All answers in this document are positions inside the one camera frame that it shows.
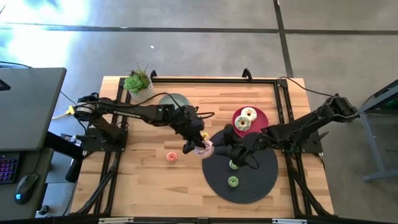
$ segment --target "orange donut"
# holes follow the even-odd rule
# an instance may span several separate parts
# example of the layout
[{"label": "orange donut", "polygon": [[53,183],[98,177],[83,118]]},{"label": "orange donut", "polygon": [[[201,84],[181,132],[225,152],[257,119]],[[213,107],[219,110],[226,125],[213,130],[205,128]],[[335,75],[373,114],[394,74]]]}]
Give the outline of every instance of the orange donut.
[{"label": "orange donut", "polygon": [[177,160],[177,153],[175,153],[175,152],[167,153],[166,159],[169,162],[175,162]]}]

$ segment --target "plate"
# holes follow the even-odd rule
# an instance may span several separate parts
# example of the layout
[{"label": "plate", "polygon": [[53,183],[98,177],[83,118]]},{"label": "plate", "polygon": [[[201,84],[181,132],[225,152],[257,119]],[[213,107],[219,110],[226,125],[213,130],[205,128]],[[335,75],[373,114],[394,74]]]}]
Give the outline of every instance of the plate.
[{"label": "plate", "polygon": [[[257,118],[251,123],[250,128],[247,131],[240,131],[235,127],[235,119],[241,115],[242,110],[251,107],[256,110],[257,112]],[[238,136],[245,136],[249,133],[260,133],[262,128],[268,127],[268,118],[264,112],[262,112],[259,108],[253,107],[253,106],[244,106],[240,109],[238,109],[234,116],[232,116],[232,126],[234,127],[234,130]]]}]

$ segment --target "white donut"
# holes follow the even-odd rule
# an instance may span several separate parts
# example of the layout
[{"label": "white donut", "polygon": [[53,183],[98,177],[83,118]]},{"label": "white donut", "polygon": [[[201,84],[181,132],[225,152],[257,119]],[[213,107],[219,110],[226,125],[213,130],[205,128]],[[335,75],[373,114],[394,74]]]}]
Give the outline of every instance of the white donut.
[{"label": "white donut", "polygon": [[251,121],[247,116],[238,116],[235,118],[235,127],[240,131],[247,131],[251,126]]},{"label": "white donut", "polygon": [[255,109],[251,107],[243,108],[241,112],[241,116],[247,116],[250,121],[254,121],[257,118],[257,112]]}]

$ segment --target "black cable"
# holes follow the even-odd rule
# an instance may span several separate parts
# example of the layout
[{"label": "black cable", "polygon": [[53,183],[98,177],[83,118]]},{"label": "black cable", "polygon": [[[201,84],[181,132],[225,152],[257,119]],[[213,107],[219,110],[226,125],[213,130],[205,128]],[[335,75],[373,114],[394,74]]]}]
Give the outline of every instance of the black cable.
[{"label": "black cable", "polygon": [[64,97],[66,97],[69,101],[71,101],[74,105],[77,105],[77,103],[75,103],[73,100],[71,100],[66,94],[64,94],[62,91],[61,91],[61,94],[64,96]]},{"label": "black cable", "polygon": [[30,66],[27,66],[27,65],[24,65],[24,64],[19,64],[19,63],[14,63],[14,62],[2,62],[2,61],[0,61],[0,63],[7,63],[7,64],[10,64],[10,65],[20,65],[20,66],[25,66],[27,68],[32,68]]},{"label": "black cable", "polygon": [[118,125],[118,124],[125,124],[126,125],[126,127],[124,127],[124,128],[129,128],[129,123],[128,122],[123,122],[123,121],[120,121],[119,123],[117,123],[116,125]]},{"label": "black cable", "polygon": [[330,95],[330,94],[327,94],[327,93],[321,93],[321,92],[318,92],[318,91],[315,91],[315,90],[310,90],[310,89],[304,88],[302,85],[298,84],[296,81],[294,81],[293,79],[291,79],[289,77],[280,77],[280,78],[287,78],[288,80],[296,83],[296,85],[298,85],[300,88],[302,88],[305,91],[309,91],[309,92],[316,93],[316,94],[323,95],[323,96],[334,97],[333,95]]},{"label": "black cable", "polygon": [[34,169],[33,173],[36,173],[36,169],[37,169],[37,166],[39,166],[40,159],[42,157],[42,153],[43,153],[43,150],[40,151],[39,159],[36,162],[36,166],[35,166],[35,169]]},{"label": "black cable", "polygon": [[373,96],[373,95],[369,96],[369,97],[365,100],[365,102],[363,102],[362,106],[365,105],[365,103],[367,103],[367,102],[372,98],[372,96]]},{"label": "black cable", "polygon": [[268,138],[268,139],[271,139],[271,140],[273,140],[276,144],[278,144],[279,145],[279,147],[281,148],[281,149],[283,149],[284,151],[286,151],[286,149],[283,147],[283,145],[281,145],[281,143],[279,142],[279,141],[277,141],[276,139],[274,139],[273,137],[271,137],[271,136],[269,136],[269,135],[262,135],[261,137],[265,137],[265,138]]},{"label": "black cable", "polygon": [[[138,103],[138,104],[135,104],[135,105],[117,105],[117,106],[119,106],[119,107],[125,107],[125,108],[130,108],[130,107],[139,106],[139,105],[142,105],[142,104],[144,104],[144,103],[147,103],[147,102],[150,101],[151,99],[155,98],[156,96],[160,96],[160,95],[168,95],[168,96],[172,99],[172,101],[177,105],[177,107],[178,107],[180,110],[183,110],[182,107],[181,107],[181,106],[177,103],[177,101],[174,99],[174,97],[173,97],[171,94],[166,93],[166,92],[155,94],[154,96],[148,98],[146,101],[143,101],[143,102]],[[88,104],[95,104],[95,103],[96,103],[96,104],[103,104],[103,105],[115,106],[115,105],[112,104],[112,103],[91,101],[91,102],[86,102],[86,103],[80,104],[80,105],[78,105],[77,107],[85,106],[85,105],[88,105]],[[209,117],[214,116],[215,113],[214,113],[214,112],[206,112],[206,113],[200,113],[200,114],[211,114],[210,116],[207,116],[207,117],[205,117],[205,118],[200,118],[200,119],[206,119],[206,118],[209,118]]]},{"label": "black cable", "polygon": [[81,121],[77,120],[77,122],[79,122],[79,124],[85,129],[85,134],[87,134],[87,129],[86,129],[86,127],[81,123]]},{"label": "black cable", "polygon": [[317,153],[314,153],[315,154],[315,156],[317,156],[320,160],[321,160],[321,162],[322,162],[322,165],[323,165],[323,170],[326,170],[325,169],[325,163],[323,162],[323,159],[322,159],[322,157],[321,156],[319,156],[319,154],[317,154]]},{"label": "black cable", "polygon": [[214,113],[214,112],[197,113],[197,115],[204,115],[204,114],[210,114],[210,115],[209,116],[205,116],[205,117],[200,117],[200,119],[210,118],[210,117],[214,116],[214,114],[216,114],[216,113]]},{"label": "black cable", "polygon": [[62,213],[62,216],[64,216],[64,215],[67,213],[67,211],[68,211],[69,205],[70,205],[70,203],[72,202],[72,198],[73,198],[73,189],[75,189],[76,185],[77,185],[77,181],[76,181],[75,184],[73,185],[72,192],[71,192],[71,194],[70,194],[70,198],[69,198],[69,202],[68,202],[67,208],[66,208],[65,211]]},{"label": "black cable", "polygon": [[368,116],[373,116],[375,118],[391,118],[391,117],[398,116],[398,114],[393,114],[393,115],[390,115],[390,116],[383,116],[383,115],[382,116],[378,116],[378,115],[375,115],[375,114],[364,113],[362,111],[359,111],[358,113],[365,114],[365,115],[368,115]]},{"label": "black cable", "polygon": [[6,7],[6,4],[4,4],[4,6],[1,8],[1,10],[0,10],[0,15],[1,15],[1,13],[3,12],[3,10],[4,10],[5,7]]}]

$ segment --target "white pot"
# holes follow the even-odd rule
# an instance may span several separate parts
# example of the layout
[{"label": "white pot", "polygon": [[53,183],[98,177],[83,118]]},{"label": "white pot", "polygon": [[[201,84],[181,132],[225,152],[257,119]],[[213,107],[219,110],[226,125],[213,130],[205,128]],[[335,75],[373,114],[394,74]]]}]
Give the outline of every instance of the white pot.
[{"label": "white pot", "polygon": [[131,98],[136,103],[142,103],[155,95],[155,90],[154,90],[154,86],[153,86],[152,82],[149,83],[148,88],[146,88],[145,90],[141,90],[138,93],[133,93],[131,91],[129,91],[129,92],[130,92]]}]

